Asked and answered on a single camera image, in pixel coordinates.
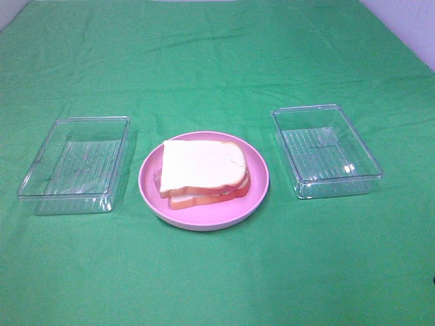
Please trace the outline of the bread slice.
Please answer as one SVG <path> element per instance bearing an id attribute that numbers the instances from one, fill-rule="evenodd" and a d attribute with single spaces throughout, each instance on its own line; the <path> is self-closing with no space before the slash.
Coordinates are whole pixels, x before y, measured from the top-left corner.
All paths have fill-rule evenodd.
<path id="1" fill-rule="evenodd" d="M 249 183 L 245 155 L 239 145 L 223 141 L 163 142 L 160 197 L 219 195 Z"/>
<path id="2" fill-rule="evenodd" d="M 185 194 L 169 198 L 169 206 L 171 209 L 186 209 L 193 206 L 215 204 L 241 198 L 247 195 L 250 188 L 250 176 L 247 176 L 242 184 L 235 190 L 230 192 L 222 192 L 216 195 L 193 195 Z"/>

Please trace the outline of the bacon strip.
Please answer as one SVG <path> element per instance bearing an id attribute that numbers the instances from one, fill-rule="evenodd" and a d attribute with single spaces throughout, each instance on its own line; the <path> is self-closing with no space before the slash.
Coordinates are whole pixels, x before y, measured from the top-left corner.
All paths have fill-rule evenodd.
<path id="1" fill-rule="evenodd" d="M 161 170 L 157 170 L 154 173 L 154 185 L 156 187 L 156 191 L 160 191 L 160 180 L 161 180 Z"/>

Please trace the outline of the pink round plate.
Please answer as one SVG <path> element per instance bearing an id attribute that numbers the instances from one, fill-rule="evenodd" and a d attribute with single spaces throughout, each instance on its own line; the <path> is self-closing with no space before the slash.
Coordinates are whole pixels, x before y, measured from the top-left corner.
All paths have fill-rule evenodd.
<path id="1" fill-rule="evenodd" d="M 255 147 L 234 135 L 208 130 L 179 134 L 173 139 L 232 141 L 238 144 L 246 157 L 251 187 L 247 195 L 241 198 L 173 210 L 169 207 L 169 201 L 160 197 L 154 184 L 154 173 L 162 167 L 163 145 L 158 145 L 143 161 L 138 184 L 144 201 L 159 218 L 185 230 L 214 231 L 242 222 L 260 206 L 268 192 L 270 178 L 268 166 Z"/>

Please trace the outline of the clear right plastic tray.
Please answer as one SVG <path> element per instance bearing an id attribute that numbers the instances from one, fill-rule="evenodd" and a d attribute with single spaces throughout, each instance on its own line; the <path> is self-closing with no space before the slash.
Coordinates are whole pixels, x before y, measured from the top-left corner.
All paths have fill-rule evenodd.
<path id="1" fill-rule="evenodd" d="M 369 194 L 383 169 L 337 104 L 272 111 L 277 142 L 300 199 Z"/>

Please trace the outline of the clear plastic tray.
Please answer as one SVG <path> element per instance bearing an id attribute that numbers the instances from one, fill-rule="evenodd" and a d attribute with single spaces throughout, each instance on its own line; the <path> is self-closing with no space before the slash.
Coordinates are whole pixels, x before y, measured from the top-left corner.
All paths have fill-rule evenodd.
<path id="1" fill-rule="evenodd" d="M 337 104 L 272 111 L 277 142 L 300 199 L 369 194 L 383 169 Z"/>
<path id="2" fill-rule="evenodd" d="M 37 215 L 108 213 L 128 162 L 127 116 L 56 120 L 17 191 Z"/>

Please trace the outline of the clear left plastic tray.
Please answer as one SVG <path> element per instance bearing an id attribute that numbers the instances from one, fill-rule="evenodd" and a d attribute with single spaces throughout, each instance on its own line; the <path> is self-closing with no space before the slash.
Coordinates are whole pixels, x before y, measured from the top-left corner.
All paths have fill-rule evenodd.
<path id="1" fill-rule="evenodd" d="M 127 116 L 56 120 L 17 191 L 37 215 L 108 213 L 128 162 Z"/>

